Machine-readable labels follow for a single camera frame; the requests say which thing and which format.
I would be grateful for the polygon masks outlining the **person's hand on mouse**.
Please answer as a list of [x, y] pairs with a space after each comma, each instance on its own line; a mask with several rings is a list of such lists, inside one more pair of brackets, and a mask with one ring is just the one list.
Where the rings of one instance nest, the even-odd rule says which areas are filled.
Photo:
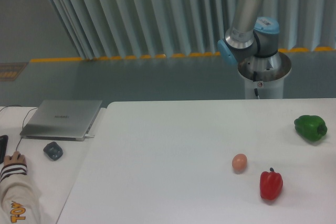
[[25, 155], [21, 154], [19, 151], [15, 151], [12, 155], [6, 155], [4, 157], [4, 166], [13, 164], [27, 165]]

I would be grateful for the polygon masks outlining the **cream striped sleeve forearm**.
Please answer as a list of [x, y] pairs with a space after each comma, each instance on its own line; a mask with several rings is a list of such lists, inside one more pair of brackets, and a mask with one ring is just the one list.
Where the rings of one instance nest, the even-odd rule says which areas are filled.
[[39, 199], [25, 164], [1, 170], [1, 223], [41, 223]]

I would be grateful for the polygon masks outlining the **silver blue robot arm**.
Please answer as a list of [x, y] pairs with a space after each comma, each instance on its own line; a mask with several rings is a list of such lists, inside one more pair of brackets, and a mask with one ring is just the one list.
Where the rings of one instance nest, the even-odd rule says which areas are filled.
[[335, 0], [237, 0], [220, 55], [231, 64], [272, 57], [279, 47], [335, 47]]

